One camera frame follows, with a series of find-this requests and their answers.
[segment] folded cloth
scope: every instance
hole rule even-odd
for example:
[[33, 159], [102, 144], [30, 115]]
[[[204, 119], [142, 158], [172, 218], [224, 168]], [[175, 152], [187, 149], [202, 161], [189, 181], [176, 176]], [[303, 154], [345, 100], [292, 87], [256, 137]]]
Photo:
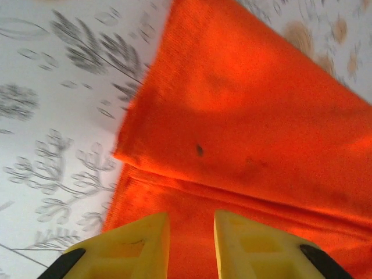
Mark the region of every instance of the folded cloth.
[[169, 212], [169, 278], [217, 278], [216, 209], [372, 278], [372, 107], [234, 0], [174, 0], [115, 156], [103, 229]]

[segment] fabric fold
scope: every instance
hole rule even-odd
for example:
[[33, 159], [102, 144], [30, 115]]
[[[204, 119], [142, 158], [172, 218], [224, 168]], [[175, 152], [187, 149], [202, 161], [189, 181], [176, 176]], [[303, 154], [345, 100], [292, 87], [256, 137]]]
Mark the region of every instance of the fabric fold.
[[372, 107], [234, 0], [174, 1], [115, 157], [104, 230], [168, 211], [169, 278], [217, 278], [216, 209], [372, 278]]

